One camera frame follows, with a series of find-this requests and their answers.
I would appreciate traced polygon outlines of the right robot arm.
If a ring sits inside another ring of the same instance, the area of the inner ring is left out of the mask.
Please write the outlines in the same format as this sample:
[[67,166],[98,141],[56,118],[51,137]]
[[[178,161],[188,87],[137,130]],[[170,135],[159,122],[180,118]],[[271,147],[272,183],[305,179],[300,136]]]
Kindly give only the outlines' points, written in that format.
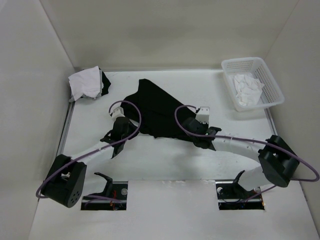
[[181,126],[198,148],[232,153],[259,163],[252,170],[240,171],[228,188],[240,199],[250,198],[255,188],[265,185],[288,187],[300,164],[296,154],[277,135],[272,135],[266,141],[219,135],[222,131],[220,128],[208,127],[192,117]]

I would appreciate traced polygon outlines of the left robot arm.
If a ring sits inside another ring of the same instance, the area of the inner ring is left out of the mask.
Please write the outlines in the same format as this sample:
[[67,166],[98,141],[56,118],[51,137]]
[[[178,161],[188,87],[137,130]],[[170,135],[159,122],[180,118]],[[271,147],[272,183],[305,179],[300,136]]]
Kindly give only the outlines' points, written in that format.
[[140,126],[134,125],[125,116],[117,117],[113,128],[94,146],[73,156],[56,156],[35,193],[36,197],[51,199],[72,208],[84,194],[89,164],[98,165],[115,158],[124,149],[125,143],[138,135]]

